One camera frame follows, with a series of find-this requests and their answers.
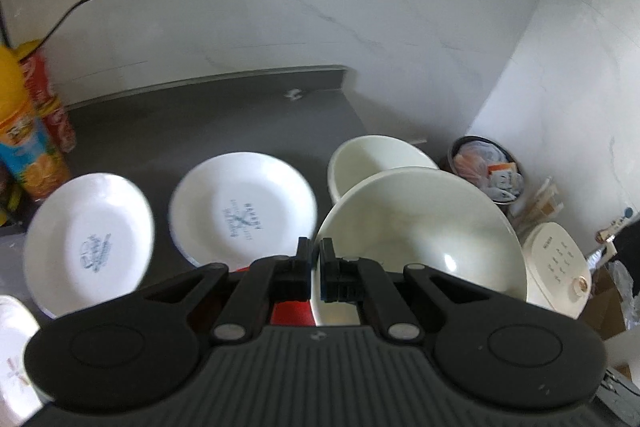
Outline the white air fryer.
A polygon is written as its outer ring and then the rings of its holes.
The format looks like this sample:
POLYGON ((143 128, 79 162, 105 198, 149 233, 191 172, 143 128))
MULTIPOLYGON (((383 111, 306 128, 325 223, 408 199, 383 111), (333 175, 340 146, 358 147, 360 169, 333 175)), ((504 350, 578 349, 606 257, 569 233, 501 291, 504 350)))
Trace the white air fryer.
POLYGON ((572 236, 555 222, 541 223, 527 235, 522 249, 526 301, 577 319, 588 303, 591 273, 572 236))

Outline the blue print deep plate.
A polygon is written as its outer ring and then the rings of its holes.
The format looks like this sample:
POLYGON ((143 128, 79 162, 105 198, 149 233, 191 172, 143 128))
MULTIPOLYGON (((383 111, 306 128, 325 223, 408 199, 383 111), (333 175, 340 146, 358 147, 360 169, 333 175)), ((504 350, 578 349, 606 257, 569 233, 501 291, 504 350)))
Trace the blue print deep plate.
POLYGON ((24 244, 32 300, 62 317, 135 291, 155 239, 152 209, 136 184, 88 173, 58 188, 37 210, 24 244))

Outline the small white bakery plate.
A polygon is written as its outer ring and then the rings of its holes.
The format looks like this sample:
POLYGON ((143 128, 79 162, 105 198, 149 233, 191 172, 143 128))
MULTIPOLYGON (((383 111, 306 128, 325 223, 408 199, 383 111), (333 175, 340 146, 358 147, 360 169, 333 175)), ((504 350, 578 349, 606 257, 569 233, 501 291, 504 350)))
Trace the small white bakery plate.
POLYGON ((287 162, 261 153, 215 156, 191 169, 171 195, 171 239, 192 265, 221 262, 236 271, 296 253, 318 218, 314 191, 287 162))

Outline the orange juice bottle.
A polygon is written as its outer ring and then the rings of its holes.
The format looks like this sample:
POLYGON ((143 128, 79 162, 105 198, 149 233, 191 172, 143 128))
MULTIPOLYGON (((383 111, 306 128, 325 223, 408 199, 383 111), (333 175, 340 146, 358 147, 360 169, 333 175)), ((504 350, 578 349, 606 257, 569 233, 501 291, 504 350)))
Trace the orange juice bottle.
POLYGON ((70 179, 58 147, 48 135, 13 52, 1 46, 1 161, 36 202, 70 179))

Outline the cream bowl front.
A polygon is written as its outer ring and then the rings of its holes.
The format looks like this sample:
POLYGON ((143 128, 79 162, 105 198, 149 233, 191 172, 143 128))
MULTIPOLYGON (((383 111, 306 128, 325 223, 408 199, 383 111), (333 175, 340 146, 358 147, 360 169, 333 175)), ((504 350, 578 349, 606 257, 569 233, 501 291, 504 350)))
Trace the cream bowl front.
POLYGON ((522 248, 488 196, 442 170, 406 167, 349 190, 320 225, 342 258, 366 258, 387 272, 426 265, 524 300, 522 248))

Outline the gold rimmed white plate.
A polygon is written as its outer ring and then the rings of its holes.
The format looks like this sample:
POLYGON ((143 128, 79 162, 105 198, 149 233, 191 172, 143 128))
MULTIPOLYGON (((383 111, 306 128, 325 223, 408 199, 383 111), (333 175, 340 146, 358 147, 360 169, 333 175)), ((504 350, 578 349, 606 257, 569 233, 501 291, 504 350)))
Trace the gold rimmed white plate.
POLYGON ((0 320, 0 424, 21 426, 42 407, 24 365, 27 343, 39 325, 29 309, 9 295, 1 296, 0 320))

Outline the cardboard box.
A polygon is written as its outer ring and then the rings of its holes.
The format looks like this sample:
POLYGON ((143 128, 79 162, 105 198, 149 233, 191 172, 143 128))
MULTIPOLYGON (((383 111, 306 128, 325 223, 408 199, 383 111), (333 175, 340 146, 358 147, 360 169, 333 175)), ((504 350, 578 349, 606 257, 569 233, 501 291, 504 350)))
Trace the cardboard box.
POLYGON ((639 324, 628 326, 623 296, 610 271, 592 274, 592 294, 580 319, 604 341, 608 364, 639 386, 639 324))

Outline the pot with packets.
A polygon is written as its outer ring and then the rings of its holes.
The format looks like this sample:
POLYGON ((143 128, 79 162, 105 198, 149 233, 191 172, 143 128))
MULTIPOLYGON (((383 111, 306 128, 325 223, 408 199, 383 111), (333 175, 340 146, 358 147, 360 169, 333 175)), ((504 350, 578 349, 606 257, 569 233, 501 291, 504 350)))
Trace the pot with packets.
POLYGON ((449 147, 447 166, 487 195, 498 206, 514 204, 524 192, 525 180, 515 157, 484 136, 465 135, 449 147))

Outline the cream bowl back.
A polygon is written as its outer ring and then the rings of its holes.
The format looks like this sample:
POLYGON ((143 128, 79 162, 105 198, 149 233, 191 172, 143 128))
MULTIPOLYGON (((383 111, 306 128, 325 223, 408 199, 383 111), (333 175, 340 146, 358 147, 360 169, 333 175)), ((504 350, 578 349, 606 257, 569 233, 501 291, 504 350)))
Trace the cream bowl back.
POLYGON ((377 173, 397 168, 438 169, 416 146, 386 135, 363 135, 341 144, 328 166, 328 189, 336 204, 351 188, 377 173))

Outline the cream bowl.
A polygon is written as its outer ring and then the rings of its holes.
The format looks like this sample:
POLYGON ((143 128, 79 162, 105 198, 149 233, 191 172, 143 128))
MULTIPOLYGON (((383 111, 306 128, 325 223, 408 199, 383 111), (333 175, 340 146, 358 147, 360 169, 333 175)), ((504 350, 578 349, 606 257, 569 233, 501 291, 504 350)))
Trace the cream bowl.
POLYGON ((328 166, 328 189, 336 204, 351 188, 377 173, 397 168, 438 169, 416 146, 386 135, 363 135, 341 144, 328 166))
POLYGON ((387 272, 426 265, 524 300, 522 248, 488 196, 442 170, 406 167, 349 190, 320 225, 342 258, 366 258, 387 272))

